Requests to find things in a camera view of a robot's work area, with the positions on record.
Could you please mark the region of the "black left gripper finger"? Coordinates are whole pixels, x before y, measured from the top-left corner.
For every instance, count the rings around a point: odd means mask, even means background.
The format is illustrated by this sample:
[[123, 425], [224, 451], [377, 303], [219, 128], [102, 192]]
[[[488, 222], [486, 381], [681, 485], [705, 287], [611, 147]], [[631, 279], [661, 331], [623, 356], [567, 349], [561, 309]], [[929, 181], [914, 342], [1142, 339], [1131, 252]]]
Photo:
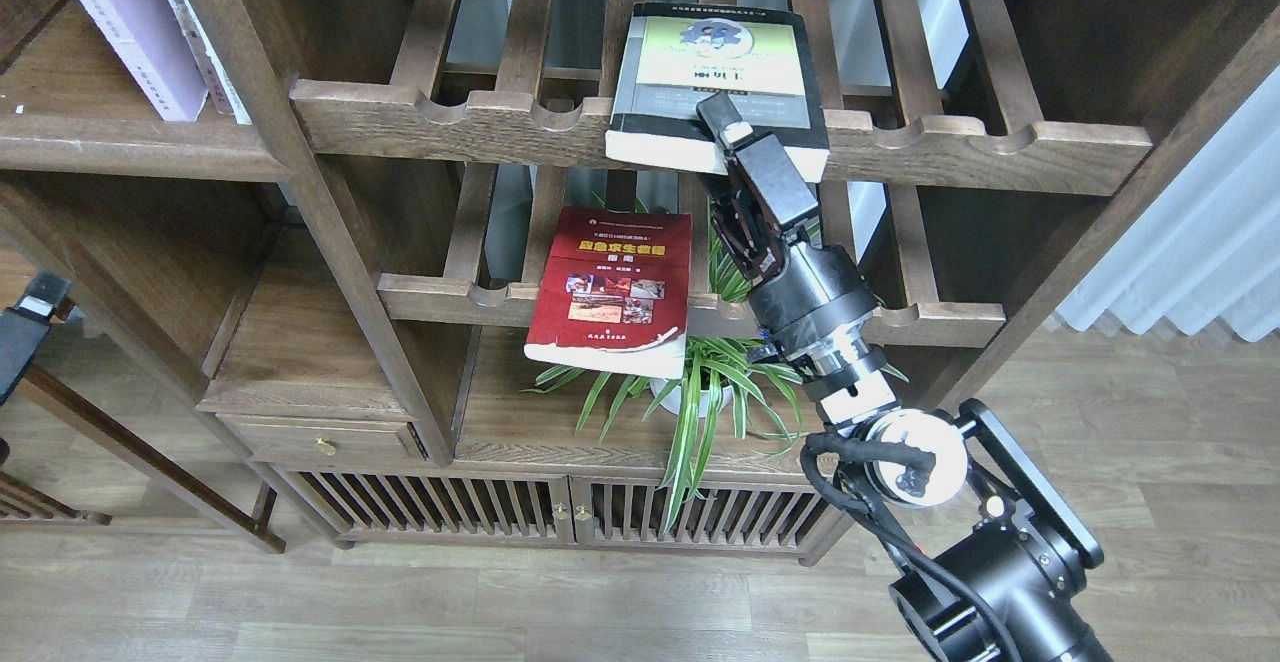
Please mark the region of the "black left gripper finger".
[[38, 273], [18, 302], [1, 316], [1, 405], [26, 375], [38, 346], [55, 318], [65, 318], [72, 282], [54, 273]]

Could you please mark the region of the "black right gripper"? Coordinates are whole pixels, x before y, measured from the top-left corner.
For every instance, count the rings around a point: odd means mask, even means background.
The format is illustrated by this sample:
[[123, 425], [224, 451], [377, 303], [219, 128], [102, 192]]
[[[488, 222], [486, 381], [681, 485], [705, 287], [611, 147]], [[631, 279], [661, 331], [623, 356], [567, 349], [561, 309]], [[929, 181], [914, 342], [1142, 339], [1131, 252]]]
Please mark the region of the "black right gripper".
[[707, 175], [712, 225], [750, 282], [746, 302], [764, 343], [753, 362], [879, 362], [861, 328], [876, 297], [840, 246], [814, 246], [818, 202], [776, 134], [755, 132], [719, 92], [696, 111], [727, 175]]

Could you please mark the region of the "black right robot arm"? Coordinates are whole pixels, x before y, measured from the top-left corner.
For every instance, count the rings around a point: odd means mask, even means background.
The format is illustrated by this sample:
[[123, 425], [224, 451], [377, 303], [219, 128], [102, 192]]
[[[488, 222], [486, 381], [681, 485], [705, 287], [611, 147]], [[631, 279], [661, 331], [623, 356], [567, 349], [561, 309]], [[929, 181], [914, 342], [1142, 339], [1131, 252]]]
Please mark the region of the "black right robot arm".
[[782, 143], [728, 93], [698, 105], [726, 166], [707, 181], [713, 224], [751, 283], [763, 359], [799, 374], [824, 424], [800, 464], [886, 548], [890, 594], [937, 661], [1106, 661], [1073, 608], [1100, 543], [978, 400], [956, 416], [900, 403], [863, 327], [877, 301], [852, 257], [812, 243], [817, 198]]

